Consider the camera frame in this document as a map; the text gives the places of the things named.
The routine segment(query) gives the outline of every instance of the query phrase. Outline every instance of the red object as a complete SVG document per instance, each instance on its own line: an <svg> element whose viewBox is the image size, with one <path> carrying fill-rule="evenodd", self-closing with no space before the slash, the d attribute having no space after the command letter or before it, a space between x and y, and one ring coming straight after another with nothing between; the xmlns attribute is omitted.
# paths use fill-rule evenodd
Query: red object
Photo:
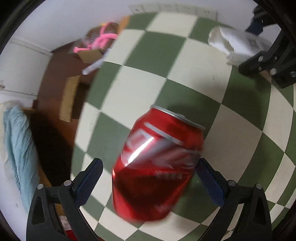
<svg viewBox="0 0 296 241"><path fill-rule="evenodd" d="M68 236L69 239L73 240L73 241L78 241L78 239L76 238L73 230L67 230L66 234Z"/></svg>
<svg viewBox="0 0 296 241"><path fill-rule="evenodd" d="M158 106L134 124L112 172L112 200L122 218L164 218L189 183L205 128Z"/></svg>

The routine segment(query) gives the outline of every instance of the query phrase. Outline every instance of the tiled floor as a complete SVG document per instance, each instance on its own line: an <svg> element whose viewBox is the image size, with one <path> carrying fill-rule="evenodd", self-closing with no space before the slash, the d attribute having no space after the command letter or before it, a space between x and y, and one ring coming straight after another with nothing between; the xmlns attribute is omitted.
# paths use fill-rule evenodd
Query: tiled floor
<svg viewBox="0 0 296 241"><path fill-rule="evenodd" d="M88 66L68 54L71 44L53 51L40 86L35 108L31 117L31 129L39 159L53 186L70 176L71 157L78 120L67 123L59 119L59 109L66 79L81 74ZM91 83L95 75L82 76L82 81Z"/></svg>
<svg viewBox="0 0 296 241"><path fill-rule="evenodd" d="M114 212L112 166L133 123L151 104L207 128L202 156L226 179L263 185L273 228L296 199L296 89L279 90L260 75L245 77L227 65L225 55L207 45L218 25L176 13L134 15L95 77L75 138L72 174L90 157L103 160L105 175L83 208L104 240L197 240L218 211L195 175L159 222L128 223Z"/></svg>

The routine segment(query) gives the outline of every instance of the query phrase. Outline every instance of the wall socket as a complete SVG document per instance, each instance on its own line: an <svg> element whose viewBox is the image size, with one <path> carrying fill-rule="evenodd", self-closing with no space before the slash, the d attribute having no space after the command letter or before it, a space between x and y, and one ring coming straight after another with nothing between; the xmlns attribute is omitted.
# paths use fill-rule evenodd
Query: wall socket
<svg viewBox="0 0 296 241"><path fill-rule="evenodd" d="M177 5L175 3L160 3L159 7L163 12L177 12Z"/></svg>
<svg viewBox="0 0 296 241"><path fill-rule="evenodd" d="M143 4L144 12L159 12L160 8L158 3L145 3Z"/></svg>
<svg viewBox="0 0 296 241"><path fill-rule="evenodd" d="M217 20L218 12L207 7L198 7L188 4L176 4L176 3L144 3L133 4L128 6L133 14L145 13L145 12L182 12L187 14L197 15L201 18L209 18Z"/></svg>
<svg viewBox="0 0 296 241"><path fill-rule="evenodd" d="M186 4L177 4L177 11L187 14L196 15L196 6L195 5L186 5Z"/></svg>
<svg viewBox="0 0 296 241"><path fill-rule="evenodd" d="M129 5L128 8L133 14L139 14L139 13L145 12L142 4Z"/></svg>

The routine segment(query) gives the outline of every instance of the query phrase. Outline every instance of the can lid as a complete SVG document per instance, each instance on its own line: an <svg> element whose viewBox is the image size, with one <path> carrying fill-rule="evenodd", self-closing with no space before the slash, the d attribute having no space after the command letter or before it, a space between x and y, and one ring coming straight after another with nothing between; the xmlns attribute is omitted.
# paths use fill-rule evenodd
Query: can lid
<svg viewBox="0 0 296 241"><path fill-rule="evenodd" d="M171 116L177 118L178 120L181 120L181 121L183 121L183 122L185 122L185 123L187 123L187 124L189 124L189 125L191 125L191 126L194 126L194 127L198 128L198 129L201 129L201 130L203 130L203 131L206 129L204 126L199 125L199 124L197 124L197 123L194 123L194 122L191 121L191 120L188 120L184 115L181 115L181 114L178 114L178 113L172 112L172 111L167 110L167 109L165 109L165 108L162 108L162 107L160 107L160 106L158 106L158 105L154 105L154 104L153 104L153 105L150 106L150 108L157 109L157 110L160 110L160 111L162 111L162 112L164 112L164 113L167 113L167 114L169 114L169 115L171 115Z"/></svg>

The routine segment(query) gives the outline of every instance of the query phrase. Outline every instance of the blue towel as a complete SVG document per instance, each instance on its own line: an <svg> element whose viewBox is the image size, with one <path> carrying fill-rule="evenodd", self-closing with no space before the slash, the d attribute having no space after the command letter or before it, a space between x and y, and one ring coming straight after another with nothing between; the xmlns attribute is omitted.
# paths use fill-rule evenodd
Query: blue towel
<svg viewBox="0 0 296 241"><path fill-rule="evenodd" d="M29 212L37 185L38 155L33 142L29 121L18 105L4 112L5 144L8 161L20 190L23 206Z"/></svg>

